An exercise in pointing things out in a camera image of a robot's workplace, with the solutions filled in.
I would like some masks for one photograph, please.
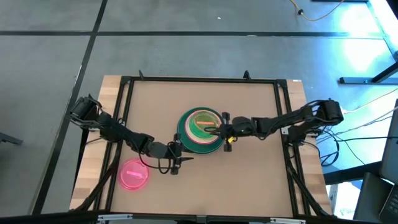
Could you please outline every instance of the metal stand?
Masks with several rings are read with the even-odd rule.
[[[398,78],[389,78],[396,72],[398,72],[398,62],[394,63],[373,78],[341,77],[340,84],[398,85]]]
[[[0,133],[0,142],[9,142],[9,143],[20,145],[20,144],[22,144],[23,141],[16,139],[14,137],[11,137],[7,134]]]
[[[370,172],[376,176],[379,176],[379,169],[381,166],[381,161],[373,162],[371,164],[366,164],[350,169],[339,170],[324,174],[325,183],[327,185],[339,184],[351,180],[363,179],[365,173]]]

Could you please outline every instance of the green bowl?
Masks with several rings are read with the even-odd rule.
[[[215,140],[214,142],[210,143],[210,144],[199,144],[196,143],[195,141],[192,141],[189,137],[188,134],[185,130],[185,123],[187,122],[188,117],[199,110],[207,110],[207,111],[211,111],[212,113],[214,113],[215,115],[217,115],[217,117],[222,120],[222,117],[215,111],[212,110],[210,108],[205,108],[205,107],[198,107],[198,108],[194,108],[194,109],[190,109],[189,111],[187,111],[184,115],[182,115],[182,117],[180,118],[180,120],[178,121],[178,125],[177,125],[177,133],[180,134],[180,140],[182,142],[182,144],[191,152],[197,153],[197,154],[208,154],[211,152],[214,152],[215,150],[217,150],[220,146],[223,145],[223,140],[221,138],[218,138],[217,140]]]

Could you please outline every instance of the pink plastic container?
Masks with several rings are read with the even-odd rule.
[[[123,164],[119,172],[119,183],[126,190],[139,190],[148,182],[149,169],[139,159]]]

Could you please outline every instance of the cardboard surface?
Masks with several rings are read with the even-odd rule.
[[[253,83],[134,83],[127,128],[147,133],[167,144],[177,131],[181,115],[189,109],[206,106],[220,114],[275,117],[274,89]],[[194,215],[234,215],[292,217],[289,187],[279,132],[265,141],[240,138],[232,152],[194,157],[182,164],[179,175],[162,175],[151,169],[147,185],[136,192],[116,182],[113,212],[172,213]],[[120,164],[138,157],[123,145]],[[144,157],[157,165],[157,160]]]

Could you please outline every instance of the pink lid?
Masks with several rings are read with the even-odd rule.
[[[148,167],[139,159],[131,159],[123,164],[119,173],[119,183],[127,190],[139,190],[148,182]]]

